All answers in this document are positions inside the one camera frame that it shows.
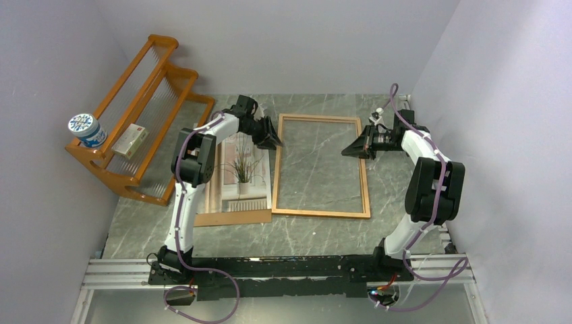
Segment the plant photo print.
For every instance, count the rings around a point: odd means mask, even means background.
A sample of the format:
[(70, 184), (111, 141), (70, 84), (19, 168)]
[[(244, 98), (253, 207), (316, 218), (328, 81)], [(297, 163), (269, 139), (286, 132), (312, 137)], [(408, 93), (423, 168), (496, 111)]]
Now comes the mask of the plant photo print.
[(236, 133), (216, 151), (214, 173), (206, 185), (203, 211), (232, 213), (269, 210), (272, 205), (270, 161), (267, 150), (252, 137)]

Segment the brown backing board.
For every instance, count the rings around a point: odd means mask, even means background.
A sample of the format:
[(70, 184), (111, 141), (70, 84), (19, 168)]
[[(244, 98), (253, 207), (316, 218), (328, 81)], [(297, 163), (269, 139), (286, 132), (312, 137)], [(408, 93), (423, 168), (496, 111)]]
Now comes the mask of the brown backing board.
[(206, 213), (203, 211), (205, 198), (199, 203), (196, 227), (220, 225), (245, 225), (253, 223), (269, 223), (272, 221), (271, 209), (258, 211), (242, 211), (232, 213)]

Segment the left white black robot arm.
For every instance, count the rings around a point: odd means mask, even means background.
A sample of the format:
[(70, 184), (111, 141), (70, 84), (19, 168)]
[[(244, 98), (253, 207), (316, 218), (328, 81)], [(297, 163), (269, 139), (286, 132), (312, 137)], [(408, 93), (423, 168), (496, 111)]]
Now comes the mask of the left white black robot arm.
[(192, 265), (194, 227), (199, 202), (215, 172), (215, 151), (235, 134), (250, 136), (259, 149), (275, 150), (281, 141), (268, 117), (258, 117), (257, 101), (240, 95), (230, 108), (217, 111), (213, 119), (194, 129), (179, 132), (171, 171), (175, 178), (175, 202), (165, 243), (150, 265), (150, 285), (185, 285), (197, 270)]

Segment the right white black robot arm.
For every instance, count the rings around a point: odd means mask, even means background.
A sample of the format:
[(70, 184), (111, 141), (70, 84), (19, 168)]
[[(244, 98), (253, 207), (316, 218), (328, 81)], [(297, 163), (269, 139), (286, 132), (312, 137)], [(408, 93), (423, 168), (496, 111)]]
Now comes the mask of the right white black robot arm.
[(341, 152), (344, 157), (375, 159), (379, 151), (403, 151), (415, 165), (401, 221), (371, 255), (358, 257), (368, 279), (400, 275), (411, 279), (411, 248), (428, 232), (456, 218), (459, 211), (465, 166), (441, 153), (428, 128), (417, 125), (414, 117), (413, 111), (399, 110), (393, 128), (388, 128), (378, 108), (371, 114), (369, 125)]

